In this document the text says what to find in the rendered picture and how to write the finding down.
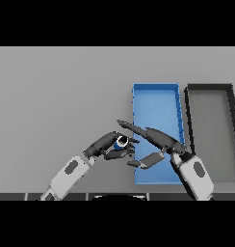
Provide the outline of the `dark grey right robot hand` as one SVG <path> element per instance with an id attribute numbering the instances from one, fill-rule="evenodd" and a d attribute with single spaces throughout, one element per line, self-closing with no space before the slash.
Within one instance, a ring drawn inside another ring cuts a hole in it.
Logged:
<path id="1" fill-rule="evenodd" d="M 117 122 L 121 127 L 128 128 L 134 133 L 142 136 L 147 142 L 159 149 L 158 152 L 153 152 L 141 160 L 128 161 L 127 164 L 129 166 L 146 170 L 162 161 L 165 158 L 164 153 L 170 155 L 173 167 L 178 167 L 178 164 L 173 160 L 174 157 L 178 157 L 182 162 L 187 162 L 194 157 L 187 151 L 187 147 L 185 145 L 181 144 L 178 140 L 161 130 L 151 127 L 142 129 L 122 120 L 117 120 Z"/>

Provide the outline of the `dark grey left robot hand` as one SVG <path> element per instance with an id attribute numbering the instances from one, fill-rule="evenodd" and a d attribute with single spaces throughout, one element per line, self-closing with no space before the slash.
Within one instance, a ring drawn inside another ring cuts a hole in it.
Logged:
<path id="1" fill-rule="evenodd" d="M 113 149 L 110 151 L 110 147 L 114 145 L 119 136 L 126 135 L 116 131 L 105 134 L 83 151 L 84 156 L 87 159 L 90 159 L 92 157 L 99 157 L 102 155 L 106 160 L 111 160 L 123 158 L 126 155 L 132 155 L 135 152 L 134 143 L 139 144 L 140 141 L 128 136 L 126 136 L 128 138 L 128 144 L 124 149 L 119 151 Z"/>

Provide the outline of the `blue bin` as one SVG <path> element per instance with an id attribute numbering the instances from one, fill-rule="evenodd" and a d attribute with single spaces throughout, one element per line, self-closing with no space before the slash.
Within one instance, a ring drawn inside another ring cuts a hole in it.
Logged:
<path id="1" fill-rule="evenodd" d="M 185 143 L 181 96 L 178 83 L 134 83 L 133 124 L 141 128 L 159 129 L 180 143 Z M 135 183 L 139 185 L 180 184 L 170 165 L 170 156 L 147 170 L 135 169 Z"/>

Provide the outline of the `dark grey bin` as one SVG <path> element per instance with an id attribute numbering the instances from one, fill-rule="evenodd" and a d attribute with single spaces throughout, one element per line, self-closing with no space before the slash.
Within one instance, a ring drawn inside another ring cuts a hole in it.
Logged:
<path id="1" fill-rule="evenodd" d="M 235 182 L 233 85 L 188 84 L 184 90 L 190 147 L 213 182 Z"/>

